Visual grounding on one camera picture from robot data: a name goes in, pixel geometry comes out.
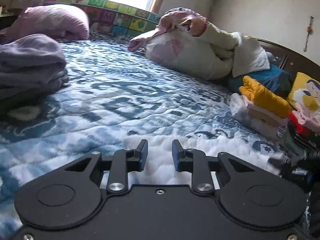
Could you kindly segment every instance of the pink pillow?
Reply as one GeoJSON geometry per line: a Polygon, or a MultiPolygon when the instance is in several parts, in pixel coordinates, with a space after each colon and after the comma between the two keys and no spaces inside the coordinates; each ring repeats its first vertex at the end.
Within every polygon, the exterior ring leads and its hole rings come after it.
{"type": "Polygon", "coordinates": [[[43,33],[56,39],[87,40],[89,19],[83,10],[71,5],[29,7],[21,12],[7,30],[5,38],[18,40],[36,33],[43,33]]]}

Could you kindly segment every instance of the orange folded cloth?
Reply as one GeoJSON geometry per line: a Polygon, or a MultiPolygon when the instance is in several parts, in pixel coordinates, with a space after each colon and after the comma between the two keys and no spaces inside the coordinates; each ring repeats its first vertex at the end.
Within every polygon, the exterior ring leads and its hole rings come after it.
{"type": "Polygon", "coordinates": [[[239,91],[256,106],[269,110],[280,118],[288,118],[290,112],[289,103],[272,93],[255,79],[244,76],[243,86],[239,87],[239,91]]]}

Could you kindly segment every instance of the gray blanket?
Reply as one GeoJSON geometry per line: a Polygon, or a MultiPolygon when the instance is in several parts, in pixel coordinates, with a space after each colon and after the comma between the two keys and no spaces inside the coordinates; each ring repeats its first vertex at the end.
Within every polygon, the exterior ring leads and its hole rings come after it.
{"type": "Polygon", "coordinates": [[[0,45],[0,111],[24,99],[55,93],[68,82],[65,66],[62,48],[44,34],[0,45]]]}

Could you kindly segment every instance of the blue pillow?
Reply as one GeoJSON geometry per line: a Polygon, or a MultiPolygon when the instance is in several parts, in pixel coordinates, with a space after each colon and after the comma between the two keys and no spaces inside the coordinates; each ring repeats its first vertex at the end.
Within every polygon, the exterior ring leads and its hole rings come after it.
{"type": "Polygon", "coordinates": [[[271,92],[283,98],[286,98],[290,93],[294,81],[294,77],[288,71],[281,70],[276,65],[270,64],[270,69],[268,70],[251,72],[235,78],[229,75],[228,87],[233,93],[240,94],[239,87],[243,86],[242,79],[244,76],[252,77],[271,92]]]}

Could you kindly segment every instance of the quilted bedspread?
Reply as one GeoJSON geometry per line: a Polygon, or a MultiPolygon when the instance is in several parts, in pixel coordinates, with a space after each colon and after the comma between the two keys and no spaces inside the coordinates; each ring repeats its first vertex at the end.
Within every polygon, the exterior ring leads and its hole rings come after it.
{"type": "Polygon", "coordinates": [[[13,207],[20,186],[91,151],[112,155],[128,135],[225,136],[257,153],[279,152],[231,117],[227,89],[128,52],[129,39],[61,41],[68,86],[1,117],[0,236],[21,226],[13,207]]]}

